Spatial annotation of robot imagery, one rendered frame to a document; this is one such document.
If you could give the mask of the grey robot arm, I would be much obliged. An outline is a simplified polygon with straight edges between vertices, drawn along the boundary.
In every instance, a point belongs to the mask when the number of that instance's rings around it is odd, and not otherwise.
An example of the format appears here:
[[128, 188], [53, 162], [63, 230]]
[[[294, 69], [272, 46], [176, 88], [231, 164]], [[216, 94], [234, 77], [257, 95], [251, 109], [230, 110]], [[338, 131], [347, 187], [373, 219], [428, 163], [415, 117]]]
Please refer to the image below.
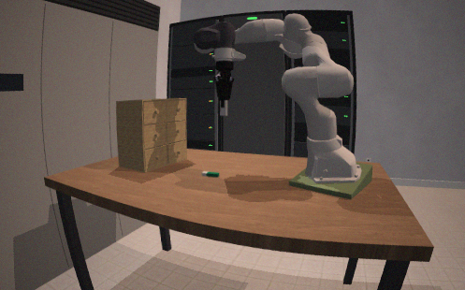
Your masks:
[[342, 138], [336, 136], [335, 113], [317, 100], [350, 94], [354, 78], [347, 68], [330, 59], [326, 42], [313, 34], [311, 28], [304, 16], [295, 13], [288, 14], [284, 21], [246, 22], [236, 31], [229, 22], [217, 22], [197, 30], [194, 44], [200, 53], [215, 49], [214, 60], [236, 61], [244, 60], [246, 55], [235, 51], [234, 44], [277, 40], [288, 57], [302, 58], [304, 67], [286, 70], [282, 86], [305, 115], [308, 132], [305, 174], [315, 183], [356, 182], [360, 179], [361, 167], [356, 164], [355, 156], [342, 146]]

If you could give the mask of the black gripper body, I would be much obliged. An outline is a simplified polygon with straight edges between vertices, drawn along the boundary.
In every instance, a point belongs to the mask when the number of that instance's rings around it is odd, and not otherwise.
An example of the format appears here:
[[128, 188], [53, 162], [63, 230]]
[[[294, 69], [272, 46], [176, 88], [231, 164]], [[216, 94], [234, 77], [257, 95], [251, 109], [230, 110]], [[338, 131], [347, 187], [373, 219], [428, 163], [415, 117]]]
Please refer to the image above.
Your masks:
[[232, 61], [217, 61], [216, 62], [216, 70], [218, 70], [217, 75], [220, 72], [222, 82], [225, 82], [225, 74], [230, 74], [231, 77], [231, 70], [233, 70], [234, 63]]

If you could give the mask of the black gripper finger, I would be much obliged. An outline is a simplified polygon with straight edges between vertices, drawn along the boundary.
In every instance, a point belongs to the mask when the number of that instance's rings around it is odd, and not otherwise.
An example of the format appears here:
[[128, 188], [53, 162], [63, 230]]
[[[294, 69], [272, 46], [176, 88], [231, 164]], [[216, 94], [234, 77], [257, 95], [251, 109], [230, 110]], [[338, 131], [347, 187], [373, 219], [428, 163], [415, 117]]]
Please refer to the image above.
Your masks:
[[227, 74], [225, 74], [225, 82], [222, 82], [220, 72], [217, 76], [214, 76], [217, 97], [220, 100], [220, 116], [226, 116], [226, 84]]
[[234, 78], [230, 77], [230, 74], [227, 75], [227, 84], [226, 84], [226, 116], [227, 116], [227, 100], [231, 96], [231, 90], [233, 85]]

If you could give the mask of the small wooden chest of drawers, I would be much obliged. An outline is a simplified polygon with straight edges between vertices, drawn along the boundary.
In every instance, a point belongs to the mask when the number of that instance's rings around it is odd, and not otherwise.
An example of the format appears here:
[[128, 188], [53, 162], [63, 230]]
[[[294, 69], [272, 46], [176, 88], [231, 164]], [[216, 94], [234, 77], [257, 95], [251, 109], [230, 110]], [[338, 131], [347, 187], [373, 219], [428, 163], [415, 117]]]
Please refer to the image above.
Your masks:
[[[168, 100], [185, 100], [185, 119], [167, 121], [167, 101]], [[166, 143], [144, 148], [143, 125], [153, 123], [143, 123], [143, 102], [149, 101], [166, 101]], [[185, 138], [167, 142], [167, 122], [185, 121]], [[143, 99], [116, 101], [116, 124], [117, 124], [117, 145], [119, 167], [124, 167], [140, 172], [149, 172], [157, 168], [146, 171], [144, 149], [168, 145], [181, 140], [186, 140], [186, 98], [165, 98], [165, 99]], [[187, 140], [186, 140], [186, 159], [187, 159]], [[183, 160], [186, 160], [183, 159]], [[181, 160], [181, 161], [183, 161]]]

